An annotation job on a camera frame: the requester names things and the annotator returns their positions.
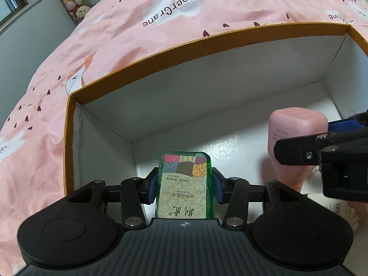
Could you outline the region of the window frame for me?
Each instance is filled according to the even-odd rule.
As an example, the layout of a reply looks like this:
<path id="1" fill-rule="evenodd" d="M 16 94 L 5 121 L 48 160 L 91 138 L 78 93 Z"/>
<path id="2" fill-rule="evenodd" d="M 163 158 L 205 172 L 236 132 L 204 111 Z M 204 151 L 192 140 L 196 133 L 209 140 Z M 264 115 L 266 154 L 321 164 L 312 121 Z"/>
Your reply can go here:
<path id="1" fill-rule="evenodd" d="M 1 33 L 42 0 L 1 0 Z"/>

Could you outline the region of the white pouch with label card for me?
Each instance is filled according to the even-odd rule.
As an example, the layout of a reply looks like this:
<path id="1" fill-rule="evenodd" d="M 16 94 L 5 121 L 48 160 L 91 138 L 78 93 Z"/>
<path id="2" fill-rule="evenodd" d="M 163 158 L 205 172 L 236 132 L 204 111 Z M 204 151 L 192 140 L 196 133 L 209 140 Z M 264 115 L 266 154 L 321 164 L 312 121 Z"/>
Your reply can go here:
<path id="1" fill-rule="evenodd" d="M 334 212 L 335 214 L 341 216 L 349 223 L 354 232 L 358 229 L 359 218 L 356 210 L 348 206 L 346 201 L 327 198 L 323 194 L 306 194 L 306 197 L 317 202 L 319 205 L 324 206 L 326 209 Z"/>

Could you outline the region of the orange cardboard box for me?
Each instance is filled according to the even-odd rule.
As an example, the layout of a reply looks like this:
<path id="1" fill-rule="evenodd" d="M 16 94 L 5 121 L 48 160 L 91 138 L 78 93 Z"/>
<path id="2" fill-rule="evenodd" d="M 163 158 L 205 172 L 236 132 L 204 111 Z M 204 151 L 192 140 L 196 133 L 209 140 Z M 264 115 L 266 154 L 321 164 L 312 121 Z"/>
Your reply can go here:
<path id="1" fill-rule="evenodd" d="M 226 176 L 261 183 L 272 111 L 328 119 L 367 109 L 367 39 L 335 23 L 257 26 L 204 36 L 72 93 L 64 192 L 145 176 L 167 151 L 204 151 Z"/>

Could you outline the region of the pink plastic bottle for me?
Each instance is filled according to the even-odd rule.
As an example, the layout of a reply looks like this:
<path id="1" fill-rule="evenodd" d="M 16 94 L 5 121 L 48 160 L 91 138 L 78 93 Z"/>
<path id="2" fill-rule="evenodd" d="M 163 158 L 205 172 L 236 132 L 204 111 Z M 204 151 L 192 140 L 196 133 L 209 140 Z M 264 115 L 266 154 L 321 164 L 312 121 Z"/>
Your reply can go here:
<path id="1" fill-rule="evenodd" d="M 278 181 L 300 192 L 304 181 L 315 168 L 316 153 L 308 147 L 310 136 L 327 130 L 328 119 L 315 110 L 289 107 L 272 112 L 267 150 Z"/>

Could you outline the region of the pink cloud-print bedspread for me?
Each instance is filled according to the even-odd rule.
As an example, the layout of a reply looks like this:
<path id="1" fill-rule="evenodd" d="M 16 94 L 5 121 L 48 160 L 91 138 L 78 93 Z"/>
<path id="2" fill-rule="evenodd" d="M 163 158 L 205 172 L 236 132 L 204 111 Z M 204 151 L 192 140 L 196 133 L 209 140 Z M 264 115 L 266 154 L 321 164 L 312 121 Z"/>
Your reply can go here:
<path id="1" fill-rule="evenodd" d="M 268 24 L 351 24 L 367 35 L 367 0 L 101 0 L 36 69 L 1 124 L 1 274 L 24 265 L 17 229 L 64 192 L 66 104 L 76 88 L 165 49 Z"/>

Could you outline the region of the green glass bottle with label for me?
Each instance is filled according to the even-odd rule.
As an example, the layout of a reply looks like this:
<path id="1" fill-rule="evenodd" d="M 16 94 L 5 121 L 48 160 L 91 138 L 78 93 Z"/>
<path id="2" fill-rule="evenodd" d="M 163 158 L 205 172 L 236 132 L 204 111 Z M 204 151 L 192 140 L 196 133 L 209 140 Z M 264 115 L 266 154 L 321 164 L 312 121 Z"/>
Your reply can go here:
<path id="1" fill-rule="evenodd" d="M 173 151 L 160 158 L 156 217 L 215 217 L 211 158 L 200 151 Z"/>

